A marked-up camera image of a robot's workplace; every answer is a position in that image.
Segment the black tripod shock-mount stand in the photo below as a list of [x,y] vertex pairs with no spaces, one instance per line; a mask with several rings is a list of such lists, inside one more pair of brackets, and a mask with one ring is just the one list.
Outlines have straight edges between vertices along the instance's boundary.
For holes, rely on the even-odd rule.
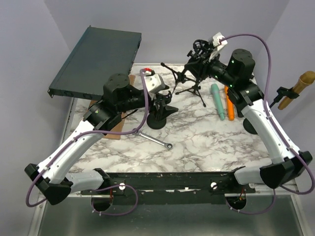
[[203,61],[208,59],[211,52],[213,51],[214,46],[211,42],[197,39],[193,42],[192,50],[187,54],[189,57],[188,62],[184,65],[182,71],[175,71],[173,68],[167,66],[164,62],[161,62],[160,65],[168,70],[170,70],[175,79],[175,86],[173,92],[179,83],[184,84],[185,82],[191,81],[194,82],[194,85],[188,89],[175,92],[176,95],[179,95],[183,92],[190,92],[198,97],[201,97],[199,90],[201,86],[199,85],[202,81],[202,67],[204,66]]

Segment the black round-base shock-mount stand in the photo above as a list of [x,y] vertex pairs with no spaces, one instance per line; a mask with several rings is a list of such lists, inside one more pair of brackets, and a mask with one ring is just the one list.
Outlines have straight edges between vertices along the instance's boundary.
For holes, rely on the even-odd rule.
[[[172,93],[171,91],[168,91],[167,94],[165,95],[165,99],[163,101],[163,106],[168,105],[171,102],[172,99]],[[151,128],[151,129],[162,129],[165,125],[166,125],[166,119],[164,120],[160,120],[160,114],[149,114],[147,117],[147,125]]]

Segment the mint green toy microphone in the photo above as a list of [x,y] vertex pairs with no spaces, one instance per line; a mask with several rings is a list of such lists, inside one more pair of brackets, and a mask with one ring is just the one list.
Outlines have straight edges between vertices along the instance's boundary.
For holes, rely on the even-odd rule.
[[211,94],[213,96],[214,104],[221,120],[225,120],[225,113],[221,101],[220,90],[217,84],[211,85]]

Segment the orange toy microphone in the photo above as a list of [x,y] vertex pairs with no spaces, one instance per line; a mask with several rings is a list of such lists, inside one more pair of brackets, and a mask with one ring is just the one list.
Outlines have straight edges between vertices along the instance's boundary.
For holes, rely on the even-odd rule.
[[226,98],[226,108],[227,108],[228,119],[230,121],[233,121],[235,119],[234,107],[233,107],[233,104],[228,97],[228,87],[227,86],[224,87],[224,92],[225,92],[225,98]]

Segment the black round-base clip stand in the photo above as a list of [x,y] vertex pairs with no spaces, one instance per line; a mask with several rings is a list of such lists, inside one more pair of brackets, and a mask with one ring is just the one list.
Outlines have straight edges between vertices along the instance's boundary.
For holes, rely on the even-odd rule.
[[[279,87],[277,89],[278,95],[274,98],[273,102],[269,105],[270,108],[272,108],[276,103],[279,103],[284,97],[285,98],[290,98],[290,99],[296,99],[299,97],[299,94],[293,91],[293,88],[284,88],[284,87]],[[244,129],[253,135],[257,135],[256,130],[254,127],[251,125],[251,123],[248,121],[248,119],[244,119],[243,121],[243,127]]]

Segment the gold microphone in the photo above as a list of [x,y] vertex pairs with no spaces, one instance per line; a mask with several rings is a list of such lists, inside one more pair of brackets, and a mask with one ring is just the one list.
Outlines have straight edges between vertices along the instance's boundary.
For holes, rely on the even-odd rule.
[[[311,85],[315,81],[315,72],[314,71],[306,71],[303,73],[295,86],[292,88],[292,92],[299,95],[307,86]],[[281,101],[281,103],[278,106],[279,110],[283,110],[286,108],[294,98],[289,98],[288,95],[285,96],[285,98]]]

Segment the black tripod clip stand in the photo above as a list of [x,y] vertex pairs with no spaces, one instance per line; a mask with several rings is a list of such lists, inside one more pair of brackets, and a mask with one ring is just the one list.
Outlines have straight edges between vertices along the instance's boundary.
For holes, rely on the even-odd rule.
[[191,93],[191,94],[193,94],[193,95],[196,95],[196,96],[198,96],[200,99],[201,99],[201,102],[202,102],[202,105],[203,105],[203,107],[206,107],[206,104],[205,104],[205,102],[204,102],[204,100],[203,100],[203,98],[202,98],[202,96],[201,96],[201,94],[200,94],[200,89],[201,89],[201,86],[199,85],[200,83],[199,82],[196,82],[193,86],[191,86],[190,88],[187,88],[187,89],[185,89],[185,90],[182,90],[182,91],[178,91],[178,92],[175,92],[175,94],[176,95],[179,95],[179,94],[181,94],[181,93],[183,93],[183,92],[189,92],[189,93]]

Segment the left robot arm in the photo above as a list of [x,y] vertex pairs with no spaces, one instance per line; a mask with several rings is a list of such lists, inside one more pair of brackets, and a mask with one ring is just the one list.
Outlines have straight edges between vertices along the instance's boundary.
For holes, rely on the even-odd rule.
[[103,85],[102,98],[84,114],[77,128],[59,148],[39,164],[29,164],[25,173],[32,180],[30,188],[37,187],[51,205],[62,202],[69,194],[82,190],[97,190],[106,182],[106,174],[93,170],[87,174],[71,174],[69,170],[96,142],[108,134],[119,135],[113,128],[123,119],[122,114],[140,108],[145,109],[138,127],[123,132],[136,134],[146,123],[151,129],[162,129],[167,117],[178,111],[169,105],[172,94],[163,78],[149,68],[140,71],[142,89],[130,84],[129,76],[111,75]]

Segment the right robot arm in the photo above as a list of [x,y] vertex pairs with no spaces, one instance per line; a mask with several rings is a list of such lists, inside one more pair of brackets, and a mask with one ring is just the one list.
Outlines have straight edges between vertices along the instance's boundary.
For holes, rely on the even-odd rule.
[[258,183],[275,189],[300,176],[313,157],[290,141],[280,124],[272,117],[268,106],[264,106],[264,94],[251,81],[255,61],[245,49],[233,51],[228,65],[220,62],[219,55],[211,57],[213,49],[188,52],[185,69],[194,77],[204,80],[212,77],[228,86],[228,97],[242,115],[254,127],[266,146],[271,164],[261,167],[243,167],[234,176],[239,184]]

